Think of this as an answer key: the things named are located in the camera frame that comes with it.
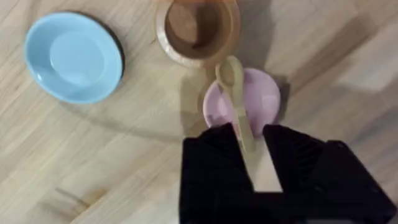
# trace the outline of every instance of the brown bowl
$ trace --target brown bowl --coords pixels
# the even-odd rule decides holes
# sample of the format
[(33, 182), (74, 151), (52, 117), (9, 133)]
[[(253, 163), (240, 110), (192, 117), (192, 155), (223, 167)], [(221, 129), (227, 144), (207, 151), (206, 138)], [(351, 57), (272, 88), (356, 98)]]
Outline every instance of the brown bowl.
[(234, 50), (241, 30), (236, 0), (176, 0), (157, 9), (157, 38), (187, 67), (216, 65)]

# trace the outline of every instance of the wooden table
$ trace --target wooden table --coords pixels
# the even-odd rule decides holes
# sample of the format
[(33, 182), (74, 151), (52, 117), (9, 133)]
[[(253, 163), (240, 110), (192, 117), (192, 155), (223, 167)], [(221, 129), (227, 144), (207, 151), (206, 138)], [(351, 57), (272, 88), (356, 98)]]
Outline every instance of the wooden table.
[[(181, 142), (206, 129), (201, 106), (215, 76), (163, 53), (154, 32), (158, 4), (0, 2), (0, 223), (178, 223)], [(346, 141), (398, 202), (398, 1), (239, 6), (236, 55), (278, 81), (279, 121)], [(123, 79), (100, 103), (61, 103), (29, 76), (24, 36), (36, 19), (62, 10), (97, 17), (123, 45)]]

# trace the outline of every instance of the light blue plate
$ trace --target light blue plate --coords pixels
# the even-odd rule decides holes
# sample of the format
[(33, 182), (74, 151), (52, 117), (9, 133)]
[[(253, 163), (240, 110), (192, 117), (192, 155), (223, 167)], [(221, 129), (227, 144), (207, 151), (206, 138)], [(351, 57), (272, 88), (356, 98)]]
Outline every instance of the light blue plate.
[(123, 72), (121, 52), (108, 31), (73, 12), (39, 19), (27, 34), (25, 59), (35, 81), (69, 103), (106, 98)]

